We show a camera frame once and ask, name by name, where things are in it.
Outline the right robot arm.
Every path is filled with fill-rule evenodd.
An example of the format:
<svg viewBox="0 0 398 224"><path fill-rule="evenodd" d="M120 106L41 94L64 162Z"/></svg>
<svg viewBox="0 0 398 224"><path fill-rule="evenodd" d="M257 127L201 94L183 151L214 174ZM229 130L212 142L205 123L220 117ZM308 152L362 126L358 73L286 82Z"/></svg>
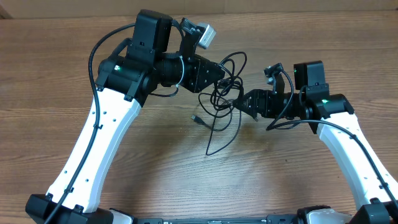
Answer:
<svg viewBox="0 0 398 224"><path fill-rule="evenodd" d="M338 213L329 206L300 208L295 214L269 215L266 223L397 223L397 181L373 151L347 98L330 94L323 62L294 65L292 90L284 91L285 70L276 64L264 70L271 90L239 95L233 106L256 119L270 118L267 130L309 124L328 147L353 194L356 213Z"/></svg>

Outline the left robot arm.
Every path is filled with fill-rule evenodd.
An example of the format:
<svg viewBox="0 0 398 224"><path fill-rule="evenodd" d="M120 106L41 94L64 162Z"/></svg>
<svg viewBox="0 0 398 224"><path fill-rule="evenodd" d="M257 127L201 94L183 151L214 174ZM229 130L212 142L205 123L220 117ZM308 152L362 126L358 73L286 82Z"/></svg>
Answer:
<svg viewBox="0 0 398 224"><path fill-rule="evenodd" d="M214 39L209 24L143 9L131 27L133 35L89 73L93 102L72 153L47 192L31 195L25 206L36 223L133 223L132 215L99 205L118 147L147 97L158 86L198 93L224 77L217 63L195 52Z"/></svg>

